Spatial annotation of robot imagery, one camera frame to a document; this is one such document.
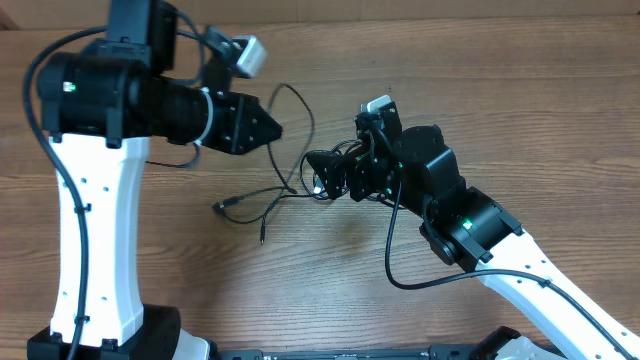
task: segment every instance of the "white robotic arm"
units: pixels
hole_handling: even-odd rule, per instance
[[[87,208],[89,281],[80,344],[125,344],[143,324],[137,277],[138,199],[149,138],[124,139],[108,149],[102,137],[64,134],[51,142],[78,186]],[[60,286],[50,333],[70,343],[75,331],[80,279],[80,235],[74,204],[58,176],[60,196]],[[207,360],[210,343],[180,330],[176,360]]]
[[[564,276],[529,233],[509,234],[491,248],[491,254],[491,261],[479,262],[476,270],[523,271],[552,281],[591,314],[626,351],[640,356],[640,338]],[[479,279],[518,308],[569,359],[624,359],[609,340],[556,292],[515,276],[490,275]]]

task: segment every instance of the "wire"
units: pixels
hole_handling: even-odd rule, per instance
[[[87,281],[89,273],[89,235],[87,231],[87,219],[85,217],[86,210],[82,203],[82,198],[80,197],[78,188],[73,181],[73,178],[65,168],[62,161],[60,161],[60,158],[58,158],[51,145],[49,145],[49,143],[47,142],[47,139],[42,134],[42,130],[38,125],[38,120],[33,113],[33,105],[31,103],[31,84],[33,82],[33,76],[36,72],[36,69],[49,55],[51,55],[51,53],[72,41],[86,36],[95,35],[104,32],[105,30],[105,26],[93,27],[65,36],[62,39],[53,42],[33,59],[24,75],[24,81],[22,85],[22,103],[24,106],[25,114],[27,116],[29,127],[31,128],[33,135],[36,137],[38,144],[40,144],[40,147],[42,147],[42,150],[44,150],[45,154],[62,177],[62,180],[65,182],[65,184],[67,184],[67,188],[69,189],[71,198],[73,199],[73,206],[75,207],[76,214],[78,216],[78,228],[80,230],[80,286],[78,290],[78,310],[76,312],[75,319],[76,327],[73,332],[73,339],[71,340],[71,347],[67,356],[67,359],[69,360],[73,359],[78,351],[80,337],[82,336],[82,328],[85,321],[88,320],[85,316],[87,301]]]
[[[384,134],[384,132],[382,132],[382,130],[377,127],[374,127],[373,131],[380,137],[380,139],[382,139],[382,143],[384,144],[384,147],[387,148],[389,154],[393,155],[393,147],[391,146],[391,142],[389,142],[389,139]]]
[[[204,66],[205,66],[204,44],[206,43],[206,41],[202,38],[200,34],[198,34],[198,29],[194,25],[189,15],[183,13],[180,10],[176,10],[176,15],[191,28],[191,31],[193,31],[193,34],[191,35],[193,35],[193,37],[188,36],[187,35],[188,33],[182,30],[176,31],[176,34],[198,41],[198,52],[200,53],[200,68],[198,69],[196,76],[193,77],[192,79],[171,79],[171,82],[177,85],[191,86],[191,85],[197,84],[202,79],[202,72],[204,71]]]
[[[311,141],[313,140],[313,135],[315,134],[315,126],[316,126],[316,121],[315,121],[315,117],[313,116],[313,111],[311,111],[311,108],[309,107],[309,104],[307,104],[306,100],[302,97],[302,95],[300,95],[300,93],[291,85],[286,84],[286,83],[280,83],[278,84],[275,89],[273,89],[273,91],[271,92],[271,96],[269,97],[269,102],[267,104],[267,113],[269,115],[271,115],[271,112],[273,110],[273,106],[275,104],[275,100],[278,97],[278,94],[280,93],[280,90],[282,90],[283,88],[287,88],[289,89],[291,92],[294,93],[294,95],[296,95],[296,97],[300,100],[300,102],[302,103],[302,105],[304,105],[305,109],[307,110],[307,113],[309,114],[309,120],[311,122],[311,129],[309,131],[309,136],[307,138],[307,141],[302,149],[302,152],[300,154],[300,157],[298,158],[297,162],[294,164],[298,164],[300,161],[302,161],[305,157],[305,154],[307,153],[307,151],[309,150],[309,146],[311,145]],[[278,178],[280,178],[280,181],[282,182],[282,188],[280,189],[280,193],[276,196],[276,198],[269,204],[269,206],[267,207],[267,209],[259,216],[253,218],[253,219],[249,219],[249,220],[238,220],[235,219],[231,216],[229,216],[225,209],[224,206],[220,207],[220,203],[216,203],[213,204],[212,208],[213,210],[220,214],[223,218],[229,220],[232,223],[235,224],[239,224],[239,225],[247,225],[247,224],[252,224],[254,222],[259,221],[260,219],[262,219],[262,225],[260,228],[260,243],[264,243],[265,240],[265,236],[266,236],[266,218],[267,215],[269,214],[269,212],[271,212],[271,210],[273,210],[273,208],[280,202],[281,199],[283,198],[288,198],[288,197],[309,197],[307,195],[297,195],[297,191],[295,189],[293,189],[290,185],[289,182],[291,181],[291,177],[293,176],[295,170],[296,170],[296,165],[294,165],[291,168],[291,171],[289,171],[289,174],[287,176],[287,178],[285,179],[284,176],[282,175],[282,172],[280,171],[280,169],[278,168],[278,165],[276,164],[275,158],[273,156],[273,151],[271,149],[271,144],[267,144],[267,152],[269,153],[269,160],[271,161],[271,165],[273,166],[274,171],[276,172],[276,174],[278,175]],[[284,192],[288,191],[291,193],[291,195],[284,195]],[[245,195],[240,195],[239,197],[241,198],[246,198],[248,196],[250,196],[249,194],[245,194]]]
[[[596,330],[598,330],[598,332],[602,334],[602,336],[604,336],[613,345],[616,351],[619,351],[622,354],[622,356],[624,356],[628,360],[634,359],[634,357],[629,352],[627,352],[622,347],[622,345],[620,345],[620,343],[618,343],[618,341],[616,341],[616,339],[614,339],[613,336],[611,336],[611,334],[609,334],[609,332],[591,314],[589,314],[589,312],[584,307],[582,307],[582,305],[580,305],[580,303],[578,303],[573,297],[571,297],[571,295],[569,295],[567,292],[562,290],[559,286],[554,284],[551,280],[542,278],[537,275],[533,275],[533,274],[522,272],[522,271],[515,271],[515,270],[491,269],[491,270],[476,270],[476,271],[472,271],[464,274],[445,276],[440,279],[430,280],[430,281],[426,281],[418,284],[402,284],[396,281],[396,279],[394,279],[393,275],[391,274],[391,261],[390,261],[391,240],[393,239],[393,229],[395,227],[396,218],[398,216],[398,208],[400,206],[401,196],[402,196],[402,183],[398,185],[398,196],[396,198],[396,201],[393,207],[393,212],[391,214],[391,222],[389,223],[389,232],[387,234],[387,243],[386,243],[385,252],[384,252],[384,270],[387,274],[387,279],[389,279],[389,282],[393,286],[402,290],[420,290],[420,289],[426,289],[426,288],[430,288],[438,285],[448,284],[458,280],[470,279],[478,276],[487,276],[487,275],[507,275],[507,276],[515,276],[515,277],[521,277],[524,279],[533,280],[537,282],[541,287],[543,288],[547,287],[555,291],[558,295],[560,295],[563,299],[565,299],[569,304],[571,304],[571,306],[573,306],[582,316],[584,316],[584,318],[587,319],[587,321],[589,321],[596,328]],[[429,231],[430,226],[426,222],[428,221],[428,219],[426,218],[427,204],[428,204],[427,201],[423,202],[423,212],[422,212],[423,220],[425,221],[425,228],[428,229],[427,231],[429,236],[433,236],[433,232]]]
[[[193,145],[193,148],[195,150],[195,154],[193,155],[193,158],[189,162],[186,162],[184,164],[165,164],[165,163],[155,162],[155,161],[146,161],[146,163],[149,164],[149,165],[164,166],[164,167],[169,167],[169,168],[174,168],[174,169],[189,169],[189,168],[192,168],[192,167],[196,166],[196,164],[200,160],[200,146],[195,144],[195,143],[193,143],[192,145]]]

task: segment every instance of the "black metal bracket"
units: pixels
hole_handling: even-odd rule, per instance
[[[99,348],[80,346],[77,359],[86,360],[171,360],[180,336],[180,313],[175,307],[144,305],[143,324],[127,342],[103,339]],[[62,360],[70,344],[46,327],[27,342],[29,360]],[[212,344],[212,351],[217,347]]]

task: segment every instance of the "wood grain surface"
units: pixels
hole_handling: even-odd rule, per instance
[[[437,123],[470,185],[519,218],[547,255],[607,312],[640,332],[640,17],[429,20],[227,26],[270,52],[261,75],[235,89],[266,101],[294,85],[317,118],[312,147],[354,137],[358,105],[382,94],[405,127]],[[56,184],[20,101],[33,56],[68,32],[0,33],[0,358],[25,357],[48,324],[59,269]],[[69,46],[78,50],[86,41]],[[192,75],[180,41],[175,76]],[[274,144],[295,162],[309,131],[283,93]],[[179,162],[188,147],[154,139],[151,158]],[[181,310],[183,326],[223,349],[407,348],[477,342],[500,325],[544,337],[513,306],[467,280],[401,291],[386,280],[391,211],[381,205],[283,201],[238,226],[209,206],[278,184],[265,149],[203,151],[196,169],[148,166],[140,199],[143,302]],[[230,213],[253,216],[270,196]],[[392,266],[405,282],[459,272],[434,256],[420,220],[401,213]]]

